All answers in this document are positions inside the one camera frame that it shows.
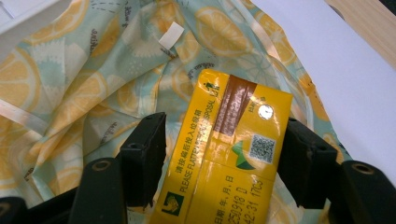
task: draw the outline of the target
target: qr code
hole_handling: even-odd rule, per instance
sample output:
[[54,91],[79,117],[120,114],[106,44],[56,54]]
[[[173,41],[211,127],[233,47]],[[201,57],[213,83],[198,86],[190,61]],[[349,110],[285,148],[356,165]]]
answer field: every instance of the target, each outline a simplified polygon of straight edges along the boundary
[[276,141],[274,139],[254,134],[248,155],[252,159],[272,163],[275,143]]

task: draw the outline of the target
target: white surface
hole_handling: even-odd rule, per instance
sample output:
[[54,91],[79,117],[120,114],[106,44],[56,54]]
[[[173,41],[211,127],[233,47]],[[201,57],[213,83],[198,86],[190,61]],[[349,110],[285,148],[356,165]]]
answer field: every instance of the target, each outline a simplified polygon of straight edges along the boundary
[[356,161],[396,186],[396,71],[323,0],[253,0],[284,29]]
[[0,8],[0,62],[27,35],[57,18],[71,0],[1,0],[14,18]]

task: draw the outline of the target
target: green logo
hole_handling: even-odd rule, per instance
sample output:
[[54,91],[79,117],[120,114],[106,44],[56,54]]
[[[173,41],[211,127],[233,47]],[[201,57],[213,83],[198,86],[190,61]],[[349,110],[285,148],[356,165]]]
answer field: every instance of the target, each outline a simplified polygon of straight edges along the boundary
[[233,152],[238,156],[236,159],[236,167],[242,170],[254,170],[255,168],[247,162],[247,159],[245,159],[242,145],[243,141],[240,141],[233,145],[232,148]]
[[210,95],[218,97],[220,90],[219,86],[216,86],[215,84],[210,82],[204,83],[204,86],[207,88],[207,91],[209,92]]
[[178,217],[184,197],[172,192],[166,194],[165,203],[163,203],[163,212]]

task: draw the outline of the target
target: white label tag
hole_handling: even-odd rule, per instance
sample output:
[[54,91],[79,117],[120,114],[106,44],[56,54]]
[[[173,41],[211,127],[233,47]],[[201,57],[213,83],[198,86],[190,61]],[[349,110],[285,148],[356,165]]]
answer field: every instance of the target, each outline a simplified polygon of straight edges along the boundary
[[175,45],[181,34],[183,34],[183,31],[184,28],[182,26],[175,22],[172,22],[171,27],[169,27],[168,31],[166,31],[166,33],[163,35],[163,37],[161,37],[158,42],[160,42],[160,44],[164,48],[170,49]]

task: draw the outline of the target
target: crumpled fabric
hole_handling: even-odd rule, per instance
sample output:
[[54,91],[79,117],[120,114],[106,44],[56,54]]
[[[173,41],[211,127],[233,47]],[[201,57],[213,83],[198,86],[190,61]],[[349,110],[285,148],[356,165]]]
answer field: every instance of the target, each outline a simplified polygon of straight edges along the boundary
[[[159,40],[172,22],[184,31],[168,50]],[[204,68],[292,93],[291,114],[349,159],[283,30],[250,1],[74,0],[0,65],[0,196],[31,207],[76,187],[86,163],[117,155],[160,111],[166,170]],[[276,179],[268,223],[324,220]]]

